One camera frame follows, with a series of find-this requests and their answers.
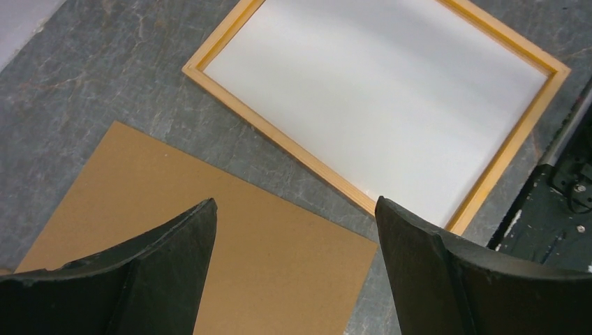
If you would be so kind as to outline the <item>brown frame backing board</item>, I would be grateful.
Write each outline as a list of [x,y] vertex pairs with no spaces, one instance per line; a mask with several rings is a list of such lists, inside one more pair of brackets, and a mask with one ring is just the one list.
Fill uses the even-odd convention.
[[342,334],[376,243],[119,122],[19,272],[56,269],[212,198],[217,227],[196,334]]

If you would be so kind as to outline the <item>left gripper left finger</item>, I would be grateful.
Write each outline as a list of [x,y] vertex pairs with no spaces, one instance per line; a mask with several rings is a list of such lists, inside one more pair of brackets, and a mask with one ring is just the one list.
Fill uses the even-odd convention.
[[1,277],[2,334],[192,334],[216,238],[207,199],[55,270]]

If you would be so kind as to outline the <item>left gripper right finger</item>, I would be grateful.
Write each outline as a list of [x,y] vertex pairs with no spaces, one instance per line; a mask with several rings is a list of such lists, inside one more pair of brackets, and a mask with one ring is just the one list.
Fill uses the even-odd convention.
[[590,334],[591,275],[479,246],[379,197],[380,247],[403,334]]

